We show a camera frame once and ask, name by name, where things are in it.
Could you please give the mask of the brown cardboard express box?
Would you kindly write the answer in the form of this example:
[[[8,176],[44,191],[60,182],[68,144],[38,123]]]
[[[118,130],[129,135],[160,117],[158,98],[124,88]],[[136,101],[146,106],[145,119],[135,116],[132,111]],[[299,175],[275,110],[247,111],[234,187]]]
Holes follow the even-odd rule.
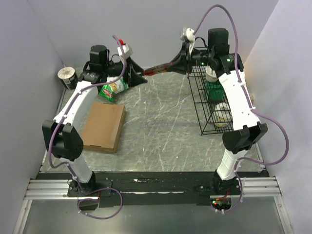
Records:
[[[123,105],[94,102],[81,134],[83,149],[116,153],[125,114]]]

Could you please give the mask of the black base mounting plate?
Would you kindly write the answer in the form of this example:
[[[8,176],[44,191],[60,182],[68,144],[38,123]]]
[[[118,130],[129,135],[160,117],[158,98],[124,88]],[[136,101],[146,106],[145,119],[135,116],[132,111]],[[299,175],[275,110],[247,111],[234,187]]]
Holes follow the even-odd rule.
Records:
[[[106,172],[94,177],[92,189],[83,193],[71,182],[67,195],[93,198],[104,208],[120,204],[210,206],[213,196],[240,194],[236,178],[222,181],[215,172]]]

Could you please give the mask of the aluminium rail frame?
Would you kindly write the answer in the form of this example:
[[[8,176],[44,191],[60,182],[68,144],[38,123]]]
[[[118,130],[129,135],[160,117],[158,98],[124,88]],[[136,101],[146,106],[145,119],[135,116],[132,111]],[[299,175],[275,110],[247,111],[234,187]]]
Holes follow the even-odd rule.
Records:
[[[82,200],[88,197],[70,195],[71,180],[67,179],[31,179],[24,195],[24,201],[13,233],[21,234],[24,231],[29,209],[34,200]],[[293,228],[283,201],[283,195],[275,177],[245,177],[242,179],[243,198],[272,197],[277,208],[278,216],[284,233],[293,234]]]

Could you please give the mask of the black can white lid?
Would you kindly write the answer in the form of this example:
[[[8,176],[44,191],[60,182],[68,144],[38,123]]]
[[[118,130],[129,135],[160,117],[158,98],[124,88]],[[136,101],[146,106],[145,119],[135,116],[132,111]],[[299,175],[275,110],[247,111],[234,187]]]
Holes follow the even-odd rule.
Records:
[[[68,90],[74,90],[77,86],[78,77],[73,67],[64,67],[58,71],[58,78]]]

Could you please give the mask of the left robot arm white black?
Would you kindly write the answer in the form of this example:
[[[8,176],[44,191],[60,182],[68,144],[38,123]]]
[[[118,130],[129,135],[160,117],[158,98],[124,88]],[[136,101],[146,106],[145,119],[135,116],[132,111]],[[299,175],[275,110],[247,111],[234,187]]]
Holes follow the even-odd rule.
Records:
[[[50,166],[65,165],[74,186],[86,196],[96,192],[97,184],[95,173],[82,156],[83,140],[77,132],[82,117],[103,86],[117,84],[129,88],[147,82],[144,70],[131,59],[131,46],[123,42],[117,51],[120,62],[114,63],[106,46],[93,45],[70,99],[53,120],[42,124]]]

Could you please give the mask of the white cup in rack front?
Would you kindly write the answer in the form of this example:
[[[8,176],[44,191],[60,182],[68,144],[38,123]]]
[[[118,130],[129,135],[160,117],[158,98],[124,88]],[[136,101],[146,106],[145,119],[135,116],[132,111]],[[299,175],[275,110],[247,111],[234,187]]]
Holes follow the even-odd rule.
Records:
[[[219,128],[225,128],[230,124],[231,111],[228,104],[222,102],[215,106],[213,121],[215,126]]]

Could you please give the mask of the white yogurt cup in rack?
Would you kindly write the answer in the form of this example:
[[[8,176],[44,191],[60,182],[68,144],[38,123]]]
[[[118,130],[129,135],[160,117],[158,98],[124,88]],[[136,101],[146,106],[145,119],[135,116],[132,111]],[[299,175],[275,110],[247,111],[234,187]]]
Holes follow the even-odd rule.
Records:
[[[216,76],[216,73],[210,66],[205,67],[205,72],[206,72],[206,80],[208,82],[211,83],[217,82],[218,78]]]

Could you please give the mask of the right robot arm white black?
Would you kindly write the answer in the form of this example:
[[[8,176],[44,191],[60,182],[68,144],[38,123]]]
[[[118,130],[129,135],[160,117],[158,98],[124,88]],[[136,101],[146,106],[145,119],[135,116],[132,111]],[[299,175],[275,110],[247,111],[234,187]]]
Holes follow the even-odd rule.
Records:
[[[196,50],[195,31],[184,28],[181,34],[182,48],[171,61],[169,70],[181,67],[181,73],[190,73],[191,67],[203,62],[213,71],[220,82],[232,114],[233,130],[222,135],[224,155],[214,178],[213,189],[218,194],[241,190],[237,168],[246,153],[267,132],[267,124],[261,123],[254,113],[242,60],[237,51],[230,53],[229,32],[225,28],[208,31],[208,44],[205,50]]]

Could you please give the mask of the green lidded container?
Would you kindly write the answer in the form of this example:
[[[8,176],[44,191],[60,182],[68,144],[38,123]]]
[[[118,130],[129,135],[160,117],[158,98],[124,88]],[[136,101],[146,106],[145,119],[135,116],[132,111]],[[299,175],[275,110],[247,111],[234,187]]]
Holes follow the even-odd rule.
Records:
[[[208,101],[210,102],[222,102],[223,101],[224,89],[218,81],[207,82],[206,91],[208,94]]]

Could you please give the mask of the green white chips bag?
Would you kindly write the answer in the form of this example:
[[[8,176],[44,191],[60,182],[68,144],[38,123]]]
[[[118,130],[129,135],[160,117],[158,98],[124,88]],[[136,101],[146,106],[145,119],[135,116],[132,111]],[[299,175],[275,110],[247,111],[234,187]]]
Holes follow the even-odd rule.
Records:
[[[128,88],[128,84],[124,81],[123,77],[121,77],[113,83],[103,85],[99,95],[106,98],[108,101],[113,102],[116,94],[121,93]]]

